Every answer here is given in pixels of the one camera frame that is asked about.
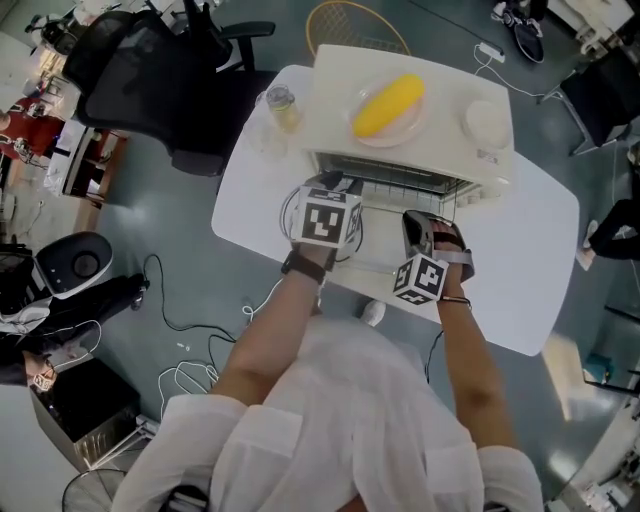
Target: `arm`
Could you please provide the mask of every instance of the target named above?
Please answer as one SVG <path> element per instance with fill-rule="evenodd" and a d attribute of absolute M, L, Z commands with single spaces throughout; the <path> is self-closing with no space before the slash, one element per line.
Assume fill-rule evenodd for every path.
<path fill-rule="evenodd" d="M 460 250 L 448 243 L 438 244 L 438 249 Z M 449 266 L 443 295 L 464 297 L 461 274 L 460 265 Z M 515 448 L 502 377 L 469 307 L 440 301 L 438 313 L 458 420 L 469 430 L 478 448 L 496 445 Z"/>
<path fill-rule="evenodd" d="M 330 254 L 329 249 L 319 246 L 303 245 L 300 250 L 321 266 Z M 245 405 L 262 403 L 297 357 L 317 293 L 316 281 L 295 270 L 289 272 L 260 316 L 236 342 L 210 393 Z"/>

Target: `wrist strap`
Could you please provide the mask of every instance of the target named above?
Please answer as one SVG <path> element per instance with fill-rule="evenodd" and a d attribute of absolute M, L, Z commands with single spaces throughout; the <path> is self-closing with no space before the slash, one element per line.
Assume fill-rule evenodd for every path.
<path fill-rule="evenodd" d="M 466 297 L 447 297 L 446 295 L 443 295 L 442 297 L 440 297 L 439 302 L 458 302 L 460 304 L 466 304 L 467 306 L 469 306 L 469 309 L 473 309 L 471 307 L 471 301 Z"/>

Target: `white cable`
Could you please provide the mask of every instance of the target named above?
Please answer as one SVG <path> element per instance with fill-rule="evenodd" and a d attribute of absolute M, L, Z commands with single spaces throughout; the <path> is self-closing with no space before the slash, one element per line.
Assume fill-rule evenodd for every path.
<path fill-rule="evenodd" d="M 616 205 L 616 166 L 618 163 L 618 142 L 616 141 L 613 145 L 613 173 L 611 174 L 611 206 Z M 622 232 L 622 238 L 625 240 L 627 237 Z M 633 270 L 633 277 L 636 280 L 636 288 L 638 290 L 638 295 L 640 295 L 640 280 L 638 280 L 638 272 L 636 271 L 636 264 L 633 260 L 629 260 L 631 263 L 631 269 Z"/>
<path fill-rule="evenodd" d="M 273 287 L 271 288 L 271 291 L 269 292 L 269 295 L 267 295 L 267 298 L 264 299 L 262 301 L 262 304 L 260 304 L 256 309 L 253 309 L 251 306 L 242 306 L 242 312 L 249 317 L 249 323 L 253 322 L 253 315 L 255 315 L 258 311 L 260 311 L 264 307 L 264 305 L 267 302 L 269 302 L 269 299 L 273 295 L 273 292 L 276 290 L 276 288 L 281 282 L 282 282 L 282 279 L 279 279 L 278 282 L 273 285 Z"/>
<path fill-rule="evenodd" d="M 97 320 L 87 320 L 86 322 L 81 322 L 78 325 L 74 325 L 73 327 L 64 327 L 63 329 L 58 329 L 57 331 L 48 332 L 46 334 L 42 334 L 41 335 L 41 336 L 49 336 L 49 335 L 55 334 L 57 332 L 70 331 L 71 329 L 76 329 L 77 327 L 80 327 L 81 325 L 90 324 L 90 323 L 94 323 L 94 324 L 96 324 L 98 326 L 98 341 L 96 342 L 96 344 L 93 346 L 93 348 L 91 350 L 89 350 L 89 352 L 87 352 L 82 357 L 79 357 L 77 359 L 72 359 L 71 361 L 67 361 L 66 363 L 60 363 L 60 364 L 55 365 L 53 367 L 53 369 L 56 372 L 58 371 L 58 368 L 62 368 L 63 366 L 67 366 L 68 364 L 71 364 L 71 363 L 78 363 L 78 362 L 82 361 L 85 357 L 87 357 L 95 349 L 97 349 L 98 345 L 100 345 L 100 340 L 102 339 L 102 326 L 100 325 L 100 322 L 98 322 Z"/>
<path fill-rule="evenodd" d="M 195 380 L 191 375 L 189 375 L 187 372 L 185 372 L 181 368 L 182 365 L 197 366 L 197 367 L 200 367 L 200 368 L 204 368 L 204 370 L 205 370 L 205 372 L 207 374 L 207 377 L 209 378 L 209 381 L 210 381 L 209 382 L 209 388 L 211 388 L 211 386 L 213 386 L 216 382 L 218 382 L 218 378 L 219 378 L 218 370 L 213 364 L 205 364 L 205 363 L 201 363 L 201 362 L 197 362 L 197 361 L 180 361 L 177 366 L 172 366 L 171 368 L 167 368 L 160 375 L 158 375 L 158 391 L 160 391 L 160 398 L 162 400 L 162 404 L 160 405 L 160 420 L 162 420 L 162 417 L 164 415 L 164 404 L 165 404 L 164 393 L 162 392 L 161 380 L 162 380 L 162 377 L 164 377 L 167 373 L 173 372 L 173 382 L 182 391 L 184 391 L 185 393 L 187 393 L 189 395 L 191 395 L 193 393 L 178 382 L 178 374 L 184 375 L 187 379 L 189 379 L 189 381 L 191 381 L 191 383 L 194 386 L 196 386 L 203 393 L 206 394 L 206 393 L 209 392 L 209 389 L 206 389 L 202 384 L 200 384 L 197 380 Z"/>
<path fill-rule="evenodd" d="M 282 234 L 287 240 L 291 240 L 291 227 L 293 225 L 293 218 L 292 217 L 289 218 L 289 230 L 287 231 L 286 215 L 289 209 L 289 205 L 293 200 L 293 197 L 299 191 L 300 191 L 300 187 L 296 187 L 291 192 L 289 192 L 289 194 L 287 194 L 287 197 L 285 197 L 284 201 L 282 201 L 282 206 L 280 207 L 280 231 L 282 232 Z"/>
<path fill-rule="evenodd" d="M 491 64 L 491 62 L 493 61 L 493 57 L 489 56 L 489 60 L 487 62 L 482 62 L 478 56 L 476 55 L 476 52 L 478 51 L 478 48 L 480 48 L 480 45 L 477 44 L 473 47 L 473 58 L 476 59 L 476 62 L 478 64 L 480 64 L 480 67 L 478 69 L 476 69 L 476 72 L 474 73 L 474 75 L 477 75 L 480 71 L 482 71 L 483 69 L 488 69 L 489 71 L 491 71 L 494 75 L 496 75 L 500 81 L 506 85 L 507 87 L 510 87 L 511 89 L 513 89 L 514 91 L 517 92 L 521 92 L 522 94 L 526 94 L 527 96 L 530 96 L 531 98 L 540 98 L 542 96 L 546 96 L 546 94 L 532 94 L 530 92 L 524 91 L 522 89 L 518 89 L 517 87 L 514 87 L 513 85 L 511 85 L 509 82 L 507 82 L 504 78 L 502 78 L 500 76 L 500 74 L 493 69 L 491 66 L 489 66 L 489 64 Z M 562 98 L 557 94 L 557 93 L 553 93 L 549 96 L 550 98 L 554 98 L 556 100 L 561 100 Z"/>

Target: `person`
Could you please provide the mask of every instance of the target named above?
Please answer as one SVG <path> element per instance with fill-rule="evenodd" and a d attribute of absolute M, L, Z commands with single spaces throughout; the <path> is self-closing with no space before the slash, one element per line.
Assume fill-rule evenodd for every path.
<path fill-rule="evenodd" d="M 445 224 L 436 230 L 455 234 Z M 543 510 L 461 266 L 449 266 L 437 304 L 454 416 L 429 387 L 416 349 L 355 318 L 312 315 L 330 254 L 304 244 L 292 252 L 209 394 L 169 401 L 113 512 L 177 510 L 166 507 L 176 488 L 216 511 Z"/>
<path fill-rule="evenodd" d="M 601 224 L 595 219 L 589 222 L 582 247 L 576 251 L 576 260 L 584 270 L 591 268 L 596 256 L 614 260 L 640 260 L 639 173 L 640 168 L 632 163 L 631 199 L 618 200 Z M 625 228 L 633 228 L 635 234 L 626 236 Z"/>
<path fill-rule="evenodd" d="M 28 151 L 38 157 L 51 158 L 56 150 L 56 141 L 64 121 L 47 115 L 32 115 L 40 102 L 33 98 L 20 99 L 9 112 L 0 110 L 0 151 L 12 160 L 25 159 L 26 155 L 16 151 L 14 143 L 24 139 Z"/>
<path fill-rule="evenodd" d="M 28 386 L 38 376 L 53 385 L 57 373 L 51 355 L 74 359 L 71 343 L 95 331 L 95 322 L 102 325 L 128 307 L 139 308 L 147 286 L 142 274 L 134 274 L 111 278 L 64 300 L 54 297 L 49 315 L 35 329 L 24 336 L 0 335 L 0 385 Z"/>

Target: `gray floor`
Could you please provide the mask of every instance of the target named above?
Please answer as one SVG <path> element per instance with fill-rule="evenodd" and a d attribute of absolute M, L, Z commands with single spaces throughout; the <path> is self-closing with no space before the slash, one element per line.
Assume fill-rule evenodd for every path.
<path fill-rule="evenodd" d="M 293 63 L 309 65 L 312 59 L 306 48 L 304 22 L 315 3 L 252 2 L 248 14 L 244 2 L 232 0 L 216 12 L 216 19 L 223 24 L 248 19 L 278 24 L 272 38 L 256 44 L 256 62 L 261 69 L 278 70 Z M 478 67 L 472 55 L 477 38 L 406 1 L 364 3 L 395 25 L 414 55 L 470 72 Z M 546 60 L 534 66 L 517 53 L 507 30 L 490 21 L 491 0 L 440 0 L 428 4 L 503 46 L 507 61 L 495 64 L 496 68 L 505 79 L 529 91 L 545 92 L 578 60 L 577 44 L 548 20 L 543 24 Z M 532 98 L 511 93 L 511 105 L 516 150 L 578 197 L 581 230 L 589 218 L 602 217 L 611 206 L 613 147 L 569 159 L 569 150 L 580 141 L 580 135 L 559 102 L 550 100 L 537 106 Z M 617 196 L 626 194 L 626 169 L 624 149 L 620 147 Z M 125 161 L 112 184 L 99 229 L 116 251 L 116 273 L 139 271 L 146 255 L 160 255 L 166 279 L 167 315 L 174 322 L 216 323 L 238 335 L 246 325 L 240 308 L 262 300 L 278 278 L 280 265 L 212 233 L 215 192 L 214 180 L 172 169 L 160 143 L 136 135 L 131 138 Z M 553 251 L 553 247 L 540 240 L 540 250 Z M 619 284 L 612 289 L 616 273 Z M 170 331 L 160 316 L 159 272 L 153 261 L 149 264 L 149 278 L 152 287 L 142 310 L 124 312 L 106 325 L 99 354 L 140 391 L 144 412 L 157 418 L 158 373 L 181 359 L 206 360 L 207 331 Z M 618 336 L 615 333 L 619 330 L 607 327 L 603 309 L 610 290 L 616 300 L 625 304 L 637 302 L 628 262 L 596 261 L 588 273 L 576 265 L 544 357 L 529 358 L 492 347 L 505 375 L 519 439 L 539 470 L 547 497 L 559 492 L 582 465 L 621 403 L 618 396 L 597 392 L 579 382 L 579 359 L 585 359 L 596 343 L 601 346 L 603 338 Z M 356 314 L 365 302 L 366 298 L 332 285 L 323 296 L 323 308 L 329 315 Z M 438 332 L 435 324 L 393 308 L 379 328 L 393 339 L 416 345 L 423 356 Z M 627 361 L 635 362 L 640 356 L 640 347 L 634 345 L 637 333 L 635 328 L 627 328 L 625 333 L 620 335 L 620 344 L 617 340 L 608 343 L 607 350 L 622 350 Z M 178 342 L 189 345 L 191 350 L 187 353 L 176 345 Z M 212 351 L 219 367 L 224 365 L 229 350 L 228 344 L 214 340 Z M 169 395 L 177 393 L 169 380 L 164 381 L 164 388 Z M 432 383 L 451 405 L 442 347 L 434 355 Z"/>

